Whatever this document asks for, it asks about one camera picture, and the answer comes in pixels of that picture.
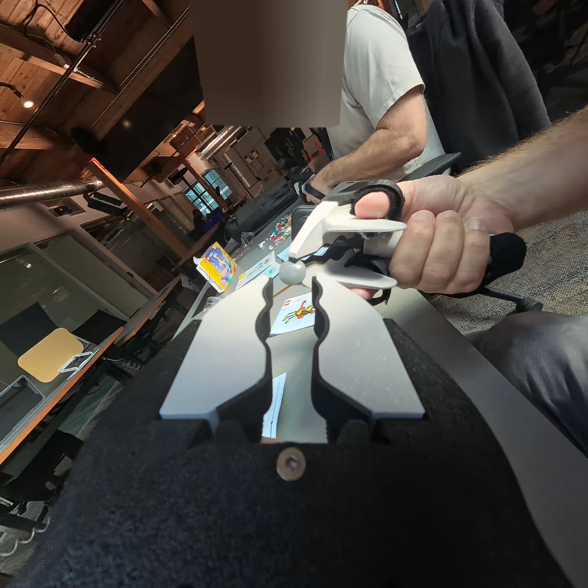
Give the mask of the yellow white toy box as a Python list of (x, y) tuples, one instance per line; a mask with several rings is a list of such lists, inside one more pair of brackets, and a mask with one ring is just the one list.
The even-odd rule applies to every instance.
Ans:
[(196, 270), (218, 293), (227, 290), (235, 273), (236, 262), (219, 243), (213, 243), (200, 257), (193, 257), (193, 261)]

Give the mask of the person's right forearm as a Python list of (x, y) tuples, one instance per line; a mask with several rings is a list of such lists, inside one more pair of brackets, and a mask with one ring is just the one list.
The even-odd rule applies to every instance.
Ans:
[(587, 211), (587, 107), (459, 178), (514, 231)]

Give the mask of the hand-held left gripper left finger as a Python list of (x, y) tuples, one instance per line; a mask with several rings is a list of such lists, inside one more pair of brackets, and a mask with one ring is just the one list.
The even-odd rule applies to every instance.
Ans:
[(204, 315), (159, 409), (161, 419), (263, 420), (272, 403), (266, 342), (272, 304), (272, 280), (258, 276)]

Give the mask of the person's right hand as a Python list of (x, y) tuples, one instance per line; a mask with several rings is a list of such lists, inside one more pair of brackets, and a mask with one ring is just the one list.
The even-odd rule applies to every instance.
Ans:
[(389, 262), (403, 289), (453, 295), (477, 289), (492, 234), (515, 231), (510, 211), (463, 178), (446, 175), (398, 183), (406, 224)]

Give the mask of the black ceiling-hung device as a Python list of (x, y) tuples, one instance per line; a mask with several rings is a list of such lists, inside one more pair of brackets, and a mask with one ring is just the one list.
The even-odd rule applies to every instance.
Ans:
[(126, 217), (128, 207), (120, 199), (108, 196), (101, 192), (84, 194), (83, 198), (89, 209), (97, 210), (114, 217)]

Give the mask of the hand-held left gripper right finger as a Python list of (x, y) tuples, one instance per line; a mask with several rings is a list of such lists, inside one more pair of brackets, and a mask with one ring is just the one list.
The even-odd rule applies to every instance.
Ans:
[(311, 396), (325, 420), (422, 419), (424, 408), (384, 319), (325, 273), (315, 307)]

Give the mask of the closed blue instruction booklet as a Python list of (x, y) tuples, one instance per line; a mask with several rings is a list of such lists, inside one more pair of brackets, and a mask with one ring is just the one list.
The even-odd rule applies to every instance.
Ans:
[(312, 293), (305, 293), (286, 299), (270, 329), (270, 336), (288, 334), (300, 329), (313, 327), (315, 308)]

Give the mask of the dark jacket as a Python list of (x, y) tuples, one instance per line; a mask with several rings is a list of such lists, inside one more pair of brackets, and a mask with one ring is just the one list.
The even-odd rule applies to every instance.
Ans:
[(462, 173), (550, 127), (501, 1), (432, 1), (406, 32), (442, 146)]

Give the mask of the black office chair base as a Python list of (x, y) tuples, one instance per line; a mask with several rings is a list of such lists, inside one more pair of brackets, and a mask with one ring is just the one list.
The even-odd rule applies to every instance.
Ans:
[(489, 286), (484, 286), (478, 291), (479, 294), (489, 298), (504, 300), (515, 305), (511, 315), (525, 312), (541, 312), (543, 304), (528, 296), (517, 295), (515, 293), (506, 292)]

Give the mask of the black duffel bag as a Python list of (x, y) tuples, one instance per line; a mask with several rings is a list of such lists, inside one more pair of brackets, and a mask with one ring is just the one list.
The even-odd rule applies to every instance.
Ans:
[(243, 233), (259, 234), (270, 221), (298, 202), (298, 194), (288, 183), (268, 187), (241, 206), (227, 223), (224, 238), (240, 242)]

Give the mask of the person's trouser leg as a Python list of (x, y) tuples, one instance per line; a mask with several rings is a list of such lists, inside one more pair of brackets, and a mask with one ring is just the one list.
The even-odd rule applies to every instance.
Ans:
[(536, 311), (464, 334), (587, 455), (587, 315)]

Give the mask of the silver ventilation duct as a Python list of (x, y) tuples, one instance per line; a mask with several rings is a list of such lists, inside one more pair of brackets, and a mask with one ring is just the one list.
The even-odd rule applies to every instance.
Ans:
[(1, 210), (30, 203), (60, 200), (91, 194), (104, 188), (103, 181), (96, 177), (68, 182), (44, 182), (1, 189)]

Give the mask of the pile of colourful bricks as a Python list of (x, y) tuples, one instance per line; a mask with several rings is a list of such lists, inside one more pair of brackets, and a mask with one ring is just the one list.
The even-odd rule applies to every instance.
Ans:
[(268, 233), (268, 238), (274, 245), (279, 245), (291, 235), (291, 213), (280, 218)]

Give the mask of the long wood-edged desk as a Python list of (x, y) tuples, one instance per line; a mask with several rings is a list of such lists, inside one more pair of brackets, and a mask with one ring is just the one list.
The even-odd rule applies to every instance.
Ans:
[(23, 390), (31, 390), (32, 394), (40, 397), (40, 401), (1, 436), (1, 472), (4, 475), (12, 479), (18, 477), (94, 383), (107, 372), (111, 365), (104, 353), (117, 341), (122, 331), (119, 328), (94, 351), (88, 352), (85, 362), (78, 369), (69, 371), (70, 378), (54, 389), (42, 391), (25, 377), (25, 387), (18, 388), (13, 397), (19, 398)]

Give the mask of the wooden post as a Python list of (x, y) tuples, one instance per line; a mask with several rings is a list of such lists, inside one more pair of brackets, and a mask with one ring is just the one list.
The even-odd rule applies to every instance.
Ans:
[(90, 159), (87, 170), (96, 176), (128, 208), (142, 220), (154, 234), (169, 246), (180, 258), (185, 258), (189, 249), (124, 185), (103, 167), (95, 158)]

